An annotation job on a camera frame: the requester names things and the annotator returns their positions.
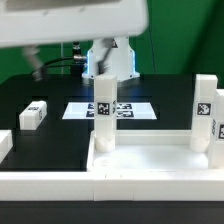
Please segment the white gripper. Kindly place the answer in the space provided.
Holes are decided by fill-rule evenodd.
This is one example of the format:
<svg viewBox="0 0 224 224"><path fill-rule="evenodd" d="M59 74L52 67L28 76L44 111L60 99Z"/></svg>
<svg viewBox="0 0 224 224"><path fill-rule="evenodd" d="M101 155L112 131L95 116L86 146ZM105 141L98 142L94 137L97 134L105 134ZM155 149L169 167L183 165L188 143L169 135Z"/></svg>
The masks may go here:
<svg viewBox="0 0 224 224"><path fill-rule="evenodd" d="M97 63L102 75L112 38L138 36L147 25L147 0L0 0L0 48L25 46L23 56L35 81L43 79L35 45L106 38Z"/></svg>

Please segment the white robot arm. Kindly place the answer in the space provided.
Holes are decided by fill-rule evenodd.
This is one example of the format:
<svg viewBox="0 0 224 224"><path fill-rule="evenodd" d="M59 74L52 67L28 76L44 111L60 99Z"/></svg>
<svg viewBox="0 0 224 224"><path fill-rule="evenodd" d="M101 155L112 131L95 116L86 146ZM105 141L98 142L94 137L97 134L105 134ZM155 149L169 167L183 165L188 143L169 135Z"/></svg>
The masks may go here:
<svg viewBox="0 0 224 224"><path fill-rule="evenodd" d="M41 80L37 47L92 40L85 78L100 67L118 80L131 78L134 54L127 43L148 26L147 0L0 0L0 48L22 47Z"/></svg>

